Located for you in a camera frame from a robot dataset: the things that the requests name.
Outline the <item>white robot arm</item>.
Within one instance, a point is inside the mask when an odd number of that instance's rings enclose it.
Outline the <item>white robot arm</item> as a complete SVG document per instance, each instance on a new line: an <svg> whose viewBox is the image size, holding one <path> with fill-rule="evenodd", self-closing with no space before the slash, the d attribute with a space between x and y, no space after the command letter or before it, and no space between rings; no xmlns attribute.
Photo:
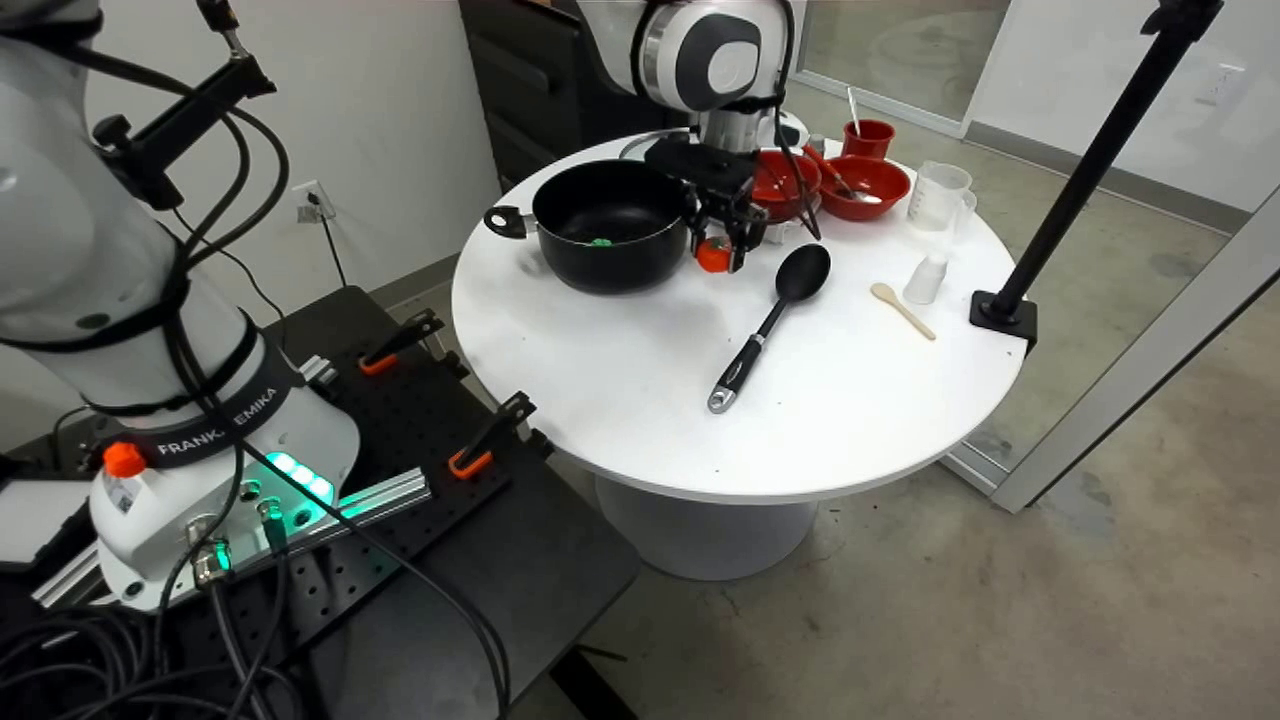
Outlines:
<svg viewBox="0 0 1280 720"><path fill-rule="evenodd" d="M155 214L172 156L271 79L237 48L138 138L83 127L102 0L0 0L0 342L120 423L90 489L113 596L172 596L270 551L362 460L362 423L202 282L202 251Z"/></svg>

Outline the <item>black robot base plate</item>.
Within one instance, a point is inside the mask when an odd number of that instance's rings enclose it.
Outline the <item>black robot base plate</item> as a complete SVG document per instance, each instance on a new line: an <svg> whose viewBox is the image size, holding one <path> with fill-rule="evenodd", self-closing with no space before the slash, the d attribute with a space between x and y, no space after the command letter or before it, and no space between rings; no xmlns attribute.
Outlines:
<svg viewBox="0 0 1280 720"><path fill-rule="evenodd" d="M358 477L293 534L165 612L5 590L0 720L509 720L557 681L586 720L635 720L582 635L635 580L635 551L549 469L520 423L459 484L447 456L496 411L456 357L394 375L358 360L394 318L339 287L270 339L337 368L324 394L366 432Z"/></svg>

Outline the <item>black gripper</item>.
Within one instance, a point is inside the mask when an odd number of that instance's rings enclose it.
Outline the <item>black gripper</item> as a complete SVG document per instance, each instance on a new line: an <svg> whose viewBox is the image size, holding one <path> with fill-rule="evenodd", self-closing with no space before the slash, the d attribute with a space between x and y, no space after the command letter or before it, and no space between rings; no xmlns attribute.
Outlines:
<svg viewBox="0 0 1280 720"><path fill-rule="evenodd" d="M697 144L692 137L667 130L643 153L643 165L677 185L677 208L692 214L692 260L697 240L719 240L719 220L712 214L731 214L731 265L743 265L750 251L764 240L768 213L754 200L754 153L726 153L712 144Z"/></svg>

